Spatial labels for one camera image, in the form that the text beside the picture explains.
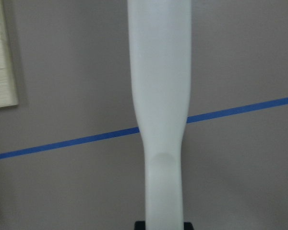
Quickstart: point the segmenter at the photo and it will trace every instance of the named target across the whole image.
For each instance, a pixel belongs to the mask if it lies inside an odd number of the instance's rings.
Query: blue tape line
[[[37,146],[37,147],[28,148],[28,149],[21,149],[21,150],[1,153],[0,159],[9,158],[9,157],[16,157],[16,156],[21,156],[21,155],[26,155],[26,154],[36,153],[36,152],[42,152],[42,151],[47,151],[47,150],[52,150],[52,149],[54,150],[54,149],[59,149],[59,148],[63,148],[63,147],[73,146],[73,145],[80,145],[80,144],[84,144],[84,143],[88,143],[88,142],[105,140],[105,139],[109,139],[109,138],[116,138],[116,137],[130,135],[130,134],[139,133],[139,132],[140,132],[139,128],[134,127],[134,128],[128,128],[128,129],[118,130],[118,131],[109,132],[109,133],[97,134],[97,135],[89,136],[89,137],[85,137],[85,138],[77,138],[77,139],[73,139],[73,140],[57,142],[57,143],[53,143],[53,144]]]
[[[242,114],[242,113],[247,113],[247,112],[261,110],[261,109],[273,108],[273,107],[286,105],[286,104],[288,104],[288,97],[273,100],[273,101],[268,101],[268,102],[261,102],[261,103],[250,104],[250,105],[245,105],[245,106],[231,108],[231,109],[220,110],[220,111],[211,112],[207,114],[189,116],[187,119],[187,123],[205,121],[209,119],[214,119],[214,118],[223,117],[223,116],[230,116],[230,115],[235,115],[235,114]]]
[[[273,100],[273,101],[268,101],[268,102],[261,102],[261,103],[257,103],[257,104],[250,104],[250,105],[245,105],[245,106],[241,106],[241,107],[220,110],[220,111],[211,112],[211,113],[207,113],[207,114],[189,116],[187,119],[187,123],[205,121],[205,120],[209,120],[209,119],[214,119],[214,118],[224,117],[224,116],[230,116],[230,115],[235,115],[235,114],[242,114],[242,113],[272,108],[272,107],[286,105],[286,104],[288,104],[288,97]],[[116,137],[126,136],[126,135],[135,134],[135,133],[139,133],[139,132],[140,131],[139,131],[138,127],[133,127],[133,128],[118,130],[118,131],[109,132],[109,133],[97,134],[97,135],[84,137],[84,138],[77,138],[77,139],[73,139],[73,140],[57,142],[57,143],[48,144],[48,145],[32,147],[32,148],[28,148],[28,149],[21,149],[21,150],[6,152],[6,153],[0,153],[0,159],[9,158],[9,157],[16,157],[16,156],[21,156],[21,155],[26,155],[26,154],[36,153],[36,152],[42,152],[42,151],[47,151],[47,150],[52,150],[52,149],[54,150],[54,149],[64,148],[64,147],[73,146],[73,145],[80,145],[80,144],[84,144],[84,143],[88,143],[88,142],[105,140],[105,139],[109,139],[109,138],[116,138]]]

